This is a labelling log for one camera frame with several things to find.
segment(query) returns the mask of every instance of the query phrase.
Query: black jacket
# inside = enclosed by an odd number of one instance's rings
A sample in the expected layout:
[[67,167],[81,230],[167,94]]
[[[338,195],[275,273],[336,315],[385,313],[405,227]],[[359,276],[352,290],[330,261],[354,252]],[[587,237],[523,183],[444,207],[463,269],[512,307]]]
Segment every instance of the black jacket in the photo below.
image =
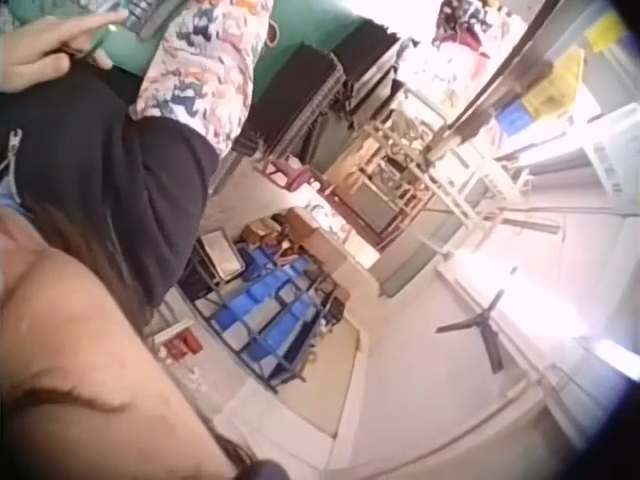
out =
[[127,107],[78,69],[0,95],[0,159],[21,129],[15,178],[25,206],[46,204],[103,235],[152,307],[182,273],[219,156],[190,127],[134,121]]

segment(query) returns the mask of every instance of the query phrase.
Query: concrete floor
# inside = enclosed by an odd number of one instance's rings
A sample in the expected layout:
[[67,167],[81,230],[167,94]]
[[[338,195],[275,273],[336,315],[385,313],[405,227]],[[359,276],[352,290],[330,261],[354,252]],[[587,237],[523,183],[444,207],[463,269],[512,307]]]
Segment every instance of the concrete floor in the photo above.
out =
[[[261,177],[248,162],[243,163],[222,191],[209,201],[201,231],[204,233],[223,226],[233,238],[253,219],[291,206],[306,205],[308,201],[308,192],[286,192]],[[175,291],[170,292],[166,303],[168,305],[163,306],[154,322],[153,329],[156,331],[193,315]],[[215,416],[247,384],[255,383],[255,380],[207,330],[204,322],[196,324],[193,329],[203,341],[205,350],[188,358],[183,365],[176,365],[174,373],[192,389],[198,390],[199,403]],[[357,329],[343,321],[318,342],[317,360],[307,365],[304,372],[307,382],[293,381],[285,385],[278,399],[324,434],[335,436],[357,348]]]

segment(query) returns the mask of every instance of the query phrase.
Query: green table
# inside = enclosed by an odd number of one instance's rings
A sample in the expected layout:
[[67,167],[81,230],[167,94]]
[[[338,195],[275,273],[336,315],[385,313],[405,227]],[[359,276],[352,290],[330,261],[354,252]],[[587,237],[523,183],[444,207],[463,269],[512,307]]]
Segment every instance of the green table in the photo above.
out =
[[[265,52],[256,66],[255,96],[259,97],[294,50],[307,43],[319,50],[331,50],[360,22],[344,4],[346,0],[275,0],[272,18],[280,27],[278,44]],[[39,17],[40,0],[9,0],[20,21]],[[155,53],[162,33],[141,41],[121,28],[107,37],[104,50],[113,63],[142,76]]]

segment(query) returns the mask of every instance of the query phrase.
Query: brown hair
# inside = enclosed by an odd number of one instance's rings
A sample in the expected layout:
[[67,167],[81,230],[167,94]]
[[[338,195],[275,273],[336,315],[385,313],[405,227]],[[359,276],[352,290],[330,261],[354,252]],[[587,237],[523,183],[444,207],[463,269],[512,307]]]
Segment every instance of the brown hair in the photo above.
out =
[[[96,235],[88,225],[72,222],[52,208],[45,207],[35,210],[32,224],[49,246],[75,258],[102,281],[142,339],[144,327],[153,312],[144,307],[140,289],[127,279],[124,267],[117,261],[118,256],[114,249],[107,245],[99,235]],[[222,435],[213,425],[211,419],[199,408],[190,392],[186,392],[184,386],[180,385],[173,375],[169,374],[169,377],[182,392],[183,397],[191,405],[228,460],[238,470],[254,464],[257,460],[255,454]]]

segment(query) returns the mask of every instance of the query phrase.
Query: green wall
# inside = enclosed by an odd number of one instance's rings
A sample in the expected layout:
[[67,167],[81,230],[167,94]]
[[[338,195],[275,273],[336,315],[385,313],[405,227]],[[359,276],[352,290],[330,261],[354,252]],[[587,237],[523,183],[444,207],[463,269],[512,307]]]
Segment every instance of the green wall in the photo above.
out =
[[254,98],[259,97],[301,43],[329,51],[360,23],[345,0],[275,0],[273,20],[280,27],[278,44],[258,61]]

